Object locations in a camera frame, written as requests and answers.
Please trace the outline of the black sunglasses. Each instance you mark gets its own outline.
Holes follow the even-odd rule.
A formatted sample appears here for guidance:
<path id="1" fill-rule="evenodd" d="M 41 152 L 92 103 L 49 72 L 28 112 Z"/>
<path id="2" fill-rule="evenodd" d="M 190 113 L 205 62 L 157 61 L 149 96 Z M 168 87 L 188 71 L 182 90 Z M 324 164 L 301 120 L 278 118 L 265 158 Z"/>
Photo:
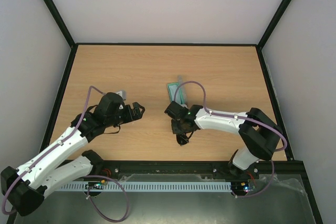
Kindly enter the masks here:
<path id="1" fill-rule="evenodd" d="M 176 135 L 176 141 L 180 146 L 186 145 L 190 142 L 190 138 L 193 136 L 194 132 L 183 133 L 183 134 L 177 134 Z"/>

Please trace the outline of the grey glasses case green lining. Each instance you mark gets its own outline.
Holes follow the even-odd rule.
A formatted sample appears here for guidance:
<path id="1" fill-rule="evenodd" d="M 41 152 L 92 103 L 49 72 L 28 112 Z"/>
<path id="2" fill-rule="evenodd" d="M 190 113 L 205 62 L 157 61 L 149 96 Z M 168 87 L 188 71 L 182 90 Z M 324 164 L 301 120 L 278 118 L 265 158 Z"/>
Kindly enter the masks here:
<path id="1" fill-rule="evenodd" d="M 183 83 L 181 75 L 177 76 L 177 81 L 166 85 L 170 101 L 175 101 L 179 105 L 187 107 L 187 96 L 184 87 L 179 86 Z"/>

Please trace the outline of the light blue cleaning cloth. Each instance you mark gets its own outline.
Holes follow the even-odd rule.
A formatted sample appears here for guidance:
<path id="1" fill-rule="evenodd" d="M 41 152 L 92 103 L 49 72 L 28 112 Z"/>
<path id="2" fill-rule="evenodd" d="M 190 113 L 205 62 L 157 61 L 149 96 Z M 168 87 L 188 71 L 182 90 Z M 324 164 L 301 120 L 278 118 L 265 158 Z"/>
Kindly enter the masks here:
<path id="1" fill-rule="evenodd" d="M 175 101 L 178 104 L 184 104 L 184 98 L 181 93 L 180 89 L 177 89 L 179 87 L 179 84 L 177 82 L 175 83 L 169 83 L 167 84 L 167 90 L 169 93 L 170 101 Z"/>

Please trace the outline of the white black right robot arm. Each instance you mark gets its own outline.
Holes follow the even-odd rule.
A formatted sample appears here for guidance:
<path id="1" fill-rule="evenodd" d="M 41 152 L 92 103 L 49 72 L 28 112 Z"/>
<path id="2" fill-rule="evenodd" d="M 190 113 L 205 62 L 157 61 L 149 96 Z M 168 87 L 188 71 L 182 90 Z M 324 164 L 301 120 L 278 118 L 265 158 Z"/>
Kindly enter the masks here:
<path id="1" fill-rule="evenodd" d="M 172 101 L 164 113 L 171 118 L 172 132 L 180 146 L 189 143 L 197 130 L 218 130 L 239 135 L 245 146 L 233 153 L 227 168 L 228 173 L 236 178 L 242 177 L 257 161 L 271 160 L 282 135 L 278 125 L 258 108 L 225 113 L 202 105 L 187 108 Z"/>

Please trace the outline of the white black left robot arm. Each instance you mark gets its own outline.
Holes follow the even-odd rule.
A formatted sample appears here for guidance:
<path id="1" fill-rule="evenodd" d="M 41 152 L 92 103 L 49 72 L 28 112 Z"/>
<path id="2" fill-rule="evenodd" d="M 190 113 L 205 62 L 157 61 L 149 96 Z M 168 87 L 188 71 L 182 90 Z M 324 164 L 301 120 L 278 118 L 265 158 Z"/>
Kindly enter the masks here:
<path id="1" fill-rule="evenodd" d="M 63 161 L 107 128 L 120 128 L 143 117 L 142 105 L 124 101 L 123 90 L 104 94 L 98 104 L 85 105 L 62 135 L 37 156 L 17 168 L 5 168 L 1 172 L 2 208 L 9 202 L 21 216 L 27 216 L 61 186 L 80 177 L 99 175 L 103 159 L 93 150 L 83 152 L 66 165 Z"/>

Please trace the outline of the black front mounting rail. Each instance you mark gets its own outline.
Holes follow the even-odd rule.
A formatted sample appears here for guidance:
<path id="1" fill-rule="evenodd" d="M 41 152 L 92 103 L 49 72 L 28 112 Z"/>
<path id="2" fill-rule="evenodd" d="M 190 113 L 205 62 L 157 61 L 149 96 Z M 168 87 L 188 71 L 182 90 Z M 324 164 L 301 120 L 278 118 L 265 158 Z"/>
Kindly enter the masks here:
<path id="1" fill-rule="evenodd" d="M 23 181 L 32 188 L 38 188 L 46 181 L 70 182 L 80 177 L 106 175 L 112 179 L 132 174 L 159 175 L 201 175 L 228 182 L 257 179 L 262 174 L 298 174 L 306 177 L 302 161 L 261 161 L 240 170 L 228 161 L 221 162 L 150 162 L 150 161 L 104 161 L 95 156 L 79 156 L 73 161 L 64 161 L 52 166 L 47 161 L 31 167 L 32 162 L 19 168 Z"/>

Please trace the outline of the black enclosure frame post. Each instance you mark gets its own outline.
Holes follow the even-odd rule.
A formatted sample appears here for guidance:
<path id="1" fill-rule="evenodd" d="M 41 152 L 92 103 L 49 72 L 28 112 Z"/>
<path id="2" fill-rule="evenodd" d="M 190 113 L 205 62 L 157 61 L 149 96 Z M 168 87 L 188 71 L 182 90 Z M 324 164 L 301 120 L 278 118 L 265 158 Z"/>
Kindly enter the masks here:
<path id="1" fill-rule="evenodd" d="M 45 5 L 47 6 L 50 14 L 52 15 L 54 21 L 56 22 L 58 28 L 60 29 L 64 39 L 66 40 L 67 44 L 70 48 L 73 48 L 75 46 L 75 41 L 73 37 L 71 36 L 60 12 L 58 11 L 55 3 L 53 0 L 43 0 Z"/>

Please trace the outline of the black right frame post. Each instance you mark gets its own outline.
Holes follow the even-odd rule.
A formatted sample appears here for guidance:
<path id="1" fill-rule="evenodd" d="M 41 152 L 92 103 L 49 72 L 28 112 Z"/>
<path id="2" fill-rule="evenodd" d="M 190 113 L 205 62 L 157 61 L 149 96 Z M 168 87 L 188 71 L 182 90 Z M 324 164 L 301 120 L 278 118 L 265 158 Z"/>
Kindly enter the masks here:
<path id="1" fill-rule="evenodd" d="M 278 25 L 279 21 L 281 20 L 283 14 L 287 10 L 289 4 L 292 0 L 282 0 L 279 4 L 275 14 L 273 15 L 270 23 L 268 24 L 265 32 L 263 33 L 259 43 L 257 44 L 258 50 L 262 50 L 266 45 L 268 39 L 272 35 L 273 31 L 275 30 L 276 26 Z"/>

